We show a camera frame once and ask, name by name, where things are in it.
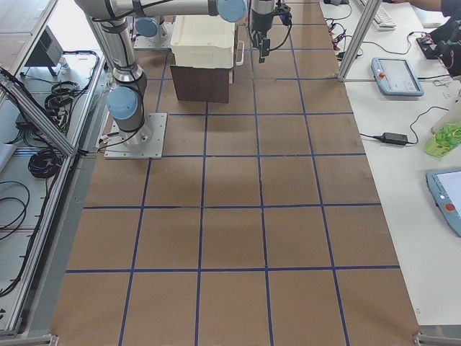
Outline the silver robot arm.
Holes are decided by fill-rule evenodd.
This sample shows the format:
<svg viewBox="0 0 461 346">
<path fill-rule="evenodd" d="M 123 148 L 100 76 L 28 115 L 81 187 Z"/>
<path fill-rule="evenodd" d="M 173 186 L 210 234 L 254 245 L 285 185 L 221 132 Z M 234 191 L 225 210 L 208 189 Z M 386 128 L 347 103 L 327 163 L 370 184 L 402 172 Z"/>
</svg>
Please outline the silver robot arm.
<svg viewBox="0 0 461 346">
<path fill-rule="evenodd" d="M 99 28 L 97 39 L 106 43 L 105 54 L 113 64 L 115 89 L 107 97 L 107 108 L 118 125 L 122 142 L 144 138 L 146 128 L 144 94 L 147 77 L 138 64 L 130 42 L 127 18 L 133 15 L 150 26 L 166 15 L 219 16 L 237 22 L 246 13 L 245 1 L 77 1 L 77 6 Z"/>
<path fill-rule="evenodd" d="M 282 46 L 272 47 L 268 37 L 274 18 L 292 27 L 291 8 L 281 1 L 134 1 L 133 6 L 138 34 L 166 43 L 183 67 L 234 67 L 235 29 L 241 19 L 249 21 L 249 39 L 260 63 Z"/>
</svg>

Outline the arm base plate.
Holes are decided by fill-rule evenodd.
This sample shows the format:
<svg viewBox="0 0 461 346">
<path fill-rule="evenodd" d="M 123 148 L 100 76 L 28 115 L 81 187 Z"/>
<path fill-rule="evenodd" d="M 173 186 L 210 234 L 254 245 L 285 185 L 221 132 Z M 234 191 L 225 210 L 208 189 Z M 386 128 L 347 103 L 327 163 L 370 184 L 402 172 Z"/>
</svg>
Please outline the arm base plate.
<svg viewBox="0 0 461 346">
<path fill-rule="evenodd" d="M 113 120 L 112 131 L 119 134 L 108 138 L 104 157 L 106 159 L 161 159 L 166 123 L 166 113 L 148 113 L 143 127 L 133 135 L 120 132 Z"/>
</svg>

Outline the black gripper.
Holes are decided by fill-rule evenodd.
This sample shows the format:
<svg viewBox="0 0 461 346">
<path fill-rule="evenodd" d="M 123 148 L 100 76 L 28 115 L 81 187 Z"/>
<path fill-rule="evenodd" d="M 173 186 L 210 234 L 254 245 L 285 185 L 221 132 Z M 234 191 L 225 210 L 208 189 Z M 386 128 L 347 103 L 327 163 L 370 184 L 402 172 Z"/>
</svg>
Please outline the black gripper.
<svg viewBox="0 0 461 346">
<path fill-rule="evenodd" d="M 274 9 L 268 14 L 259 14 L 254 10 L 251 11 L 250 38 L 254 48 L 259 49 L 259 63 L 265 62 L 270 51 L 270 39 L 267 37 L 268 31 L 272 28 L 273 19 L 279 17 L 284 26 L 287 26 L 287 34 L 283 41 L 274 49 L 281 48 L 288 39 L 291 31 L 291 10 Z"/>
</svg>

